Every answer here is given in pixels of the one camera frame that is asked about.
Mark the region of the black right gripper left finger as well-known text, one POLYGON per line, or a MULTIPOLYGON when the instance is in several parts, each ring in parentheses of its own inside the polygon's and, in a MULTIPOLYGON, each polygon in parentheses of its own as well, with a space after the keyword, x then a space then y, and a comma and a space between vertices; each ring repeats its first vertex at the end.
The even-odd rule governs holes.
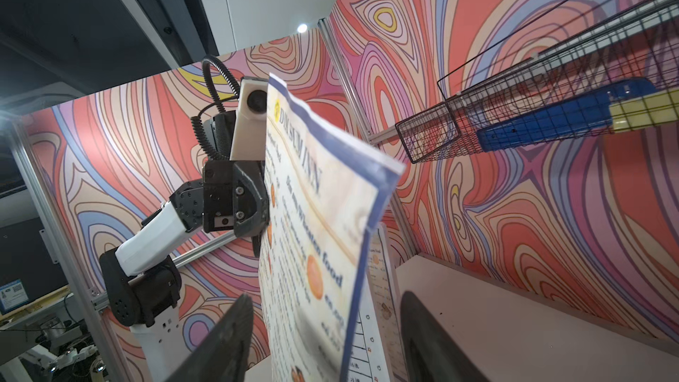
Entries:
POLYGON ((245 380, 253 325, 253 302, 243 294, 167 381, 245 380))

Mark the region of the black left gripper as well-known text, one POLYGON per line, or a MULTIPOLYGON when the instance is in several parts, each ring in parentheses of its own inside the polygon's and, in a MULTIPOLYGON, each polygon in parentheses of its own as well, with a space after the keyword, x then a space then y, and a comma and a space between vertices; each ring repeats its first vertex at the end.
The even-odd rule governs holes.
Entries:
POLYGON ((268 225, 262 161, 210 160, 203 168, 203 231, 260 237, 268 225))

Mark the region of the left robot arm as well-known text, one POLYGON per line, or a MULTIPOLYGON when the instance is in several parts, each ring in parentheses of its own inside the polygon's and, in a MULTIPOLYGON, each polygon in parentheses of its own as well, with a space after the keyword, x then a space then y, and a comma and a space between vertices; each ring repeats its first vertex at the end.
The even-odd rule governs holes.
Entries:
POLYGON ((208 159, 197 180, 183 183, 143 221, 141 230, 99 263, 116 320, 141 344, 155 381, 243 380, 253 334, 254 305, 241 295, 194 352, 180 330, 182 280, 171 253, 198 232, 230 231, 259 252, 270 223, 265 187, 268 82, 237 79, 216 57, 202 62, 217 113, 191 118, 208 159))

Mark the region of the white board panel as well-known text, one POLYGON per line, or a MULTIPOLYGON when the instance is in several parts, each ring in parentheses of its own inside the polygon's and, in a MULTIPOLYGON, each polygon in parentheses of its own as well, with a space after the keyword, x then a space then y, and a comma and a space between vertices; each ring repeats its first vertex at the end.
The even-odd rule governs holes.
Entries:
POLYGON ((368 252, 348 381, 406 381, 400 325, 400 291, 390 262, 387 228, 381 224, 368 252))

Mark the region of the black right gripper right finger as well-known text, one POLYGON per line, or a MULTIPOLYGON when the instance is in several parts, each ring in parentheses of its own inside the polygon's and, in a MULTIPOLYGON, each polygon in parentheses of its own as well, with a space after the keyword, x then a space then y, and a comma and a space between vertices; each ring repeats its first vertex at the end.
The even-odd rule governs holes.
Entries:
POLYGON ((401 296, 401 337, 409 381, 488 380, 410 291, 401 296))

